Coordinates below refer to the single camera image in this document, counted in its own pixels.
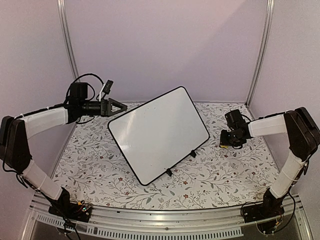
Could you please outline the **white whiteboard black frame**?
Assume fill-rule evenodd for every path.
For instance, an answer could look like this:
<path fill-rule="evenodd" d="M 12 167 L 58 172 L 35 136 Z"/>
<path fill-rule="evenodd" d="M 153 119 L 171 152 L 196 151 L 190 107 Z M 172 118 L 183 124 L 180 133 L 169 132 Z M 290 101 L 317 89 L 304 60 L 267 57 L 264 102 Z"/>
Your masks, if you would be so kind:
<path fill-rule="evenodd" d="M 108 130 L 138 182 L 147 186 L 210 134 L 186 88 L 179 86 L 111 120 Z"/>

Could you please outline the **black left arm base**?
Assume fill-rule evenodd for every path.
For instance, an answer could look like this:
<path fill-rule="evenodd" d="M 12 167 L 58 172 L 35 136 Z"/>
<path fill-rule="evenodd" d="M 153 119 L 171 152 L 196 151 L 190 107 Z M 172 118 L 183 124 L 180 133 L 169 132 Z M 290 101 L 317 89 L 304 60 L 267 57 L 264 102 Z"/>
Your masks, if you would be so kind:
<path fill-rule="evenodd" d="M 62 188 L 58 200 L 50 199 L 48 212 L 69 220 L 88 223 L 92 213 L 92 206 L 91 203 L 87 203 L 84 200 L 72 202 L 70 200 L 70 193 L 65 188 Z"/>

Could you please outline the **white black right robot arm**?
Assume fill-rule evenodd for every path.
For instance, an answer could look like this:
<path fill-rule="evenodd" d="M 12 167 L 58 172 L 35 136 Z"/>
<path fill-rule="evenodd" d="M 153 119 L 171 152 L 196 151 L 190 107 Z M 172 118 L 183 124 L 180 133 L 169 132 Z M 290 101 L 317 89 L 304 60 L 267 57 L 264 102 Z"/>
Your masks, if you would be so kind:
<path fill-rule="evenodd" d="M 248 140 L 263 138 L 273 157 L 280 157 L 280 170 L 266 190 L 258 213 L 269 218 L 278 210 L 278 203 L 306 174 L 311 157 L 320 146 L 320 129 L 305 107 L 287 110 L 249 120 L 240 110 L 225 115 L 228 129 L 220 133 L 222 148 L 241 149 Z"/>

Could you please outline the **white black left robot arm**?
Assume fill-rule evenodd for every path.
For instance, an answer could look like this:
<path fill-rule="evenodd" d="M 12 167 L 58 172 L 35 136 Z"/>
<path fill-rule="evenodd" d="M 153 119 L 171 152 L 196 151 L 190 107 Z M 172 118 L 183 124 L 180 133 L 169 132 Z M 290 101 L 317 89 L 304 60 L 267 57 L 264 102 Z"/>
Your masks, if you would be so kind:
<path fill-rule="evenodd" d="M 16 116 L 6 115 L 0 121 L 0 159 L 3 170 L 14 173 L 25 187 L 32 187 L 55 201 L 55 209 L 63 216 L 74 213 L 70 194 L 57 184 L 38 165 L 31 148 L 31 140 L 44 132 L 70 124 L 82 124 L 82 117 L 112 117 L 124 112 L 127 106 L 108 98 L 112 80 L 102 84 L 97 99 L 88 96 L 89 84 L 75 82 L 70 85 L 64 102 L 43 107 Z"/>

